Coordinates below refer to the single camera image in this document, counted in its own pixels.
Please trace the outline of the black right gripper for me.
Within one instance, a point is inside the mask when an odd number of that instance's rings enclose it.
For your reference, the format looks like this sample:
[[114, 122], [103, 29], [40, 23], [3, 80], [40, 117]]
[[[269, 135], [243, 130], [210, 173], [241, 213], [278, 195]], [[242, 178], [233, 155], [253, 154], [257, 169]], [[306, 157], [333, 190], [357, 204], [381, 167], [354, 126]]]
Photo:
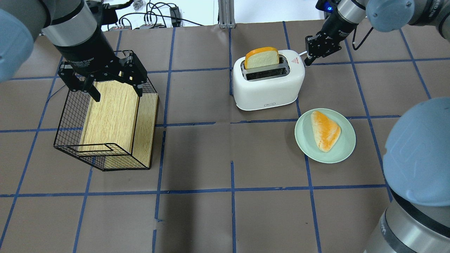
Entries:
[[340, 50], [339, 43], [355, 28], [356, 24], [344, 19], [339, 12], [331, 13], [316, 35], [305, 37], [307, 52], [307, 57], [304, 59], [305, 67], [310, 67], [318, 57], [326, 57]]

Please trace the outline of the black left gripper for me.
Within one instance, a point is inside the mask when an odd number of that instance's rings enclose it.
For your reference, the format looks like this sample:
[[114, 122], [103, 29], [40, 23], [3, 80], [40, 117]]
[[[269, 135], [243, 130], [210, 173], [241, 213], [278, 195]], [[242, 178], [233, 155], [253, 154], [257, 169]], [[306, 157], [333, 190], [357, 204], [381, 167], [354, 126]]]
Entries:
[[132, 50], [114, 51], [102, 31], [74, 46], [56, 46], [64, 61], [58, 68], [58, 76], [72, 92], [88, 93], [100, 102], [100, 92], [94, 81], [117, 80], [133, 86], [142, 97], [147, 71]]

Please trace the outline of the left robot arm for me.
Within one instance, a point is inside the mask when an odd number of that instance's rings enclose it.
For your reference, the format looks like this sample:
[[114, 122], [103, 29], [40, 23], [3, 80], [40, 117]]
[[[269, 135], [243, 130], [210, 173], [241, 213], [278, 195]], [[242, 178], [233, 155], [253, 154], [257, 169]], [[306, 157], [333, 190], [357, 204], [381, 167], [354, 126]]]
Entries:
[[88, 93], [96, 102], [95, 82], [129, 84], [137, 96], [148, 83], [147, 72], [131, 50], [120, 59], [101, 27], [118, 21], [116, 11], [134, 4], [109, 5], [102, 0], [2, 0], [0, 2], [0, 79], [6, 82], [32, 53], [43, 33], [61, 53], [58, 76], [72, 92]]

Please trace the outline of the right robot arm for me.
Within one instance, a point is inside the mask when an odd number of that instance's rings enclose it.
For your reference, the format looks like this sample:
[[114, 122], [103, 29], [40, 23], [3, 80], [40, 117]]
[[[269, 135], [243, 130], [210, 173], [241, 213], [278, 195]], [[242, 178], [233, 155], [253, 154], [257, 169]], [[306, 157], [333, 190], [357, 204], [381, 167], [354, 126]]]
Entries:
[[[368, 18], [380, 32], [435, 26], [449, 39], [448, 0], [319, 0], [328, 19], [305, 38], [305, 64], [340, 50], [339, 42]], [[365, 253], [449, 252], [449, 97], [409, 109], [385, 145], [384, 176], [393, 196], [373, 230]]]

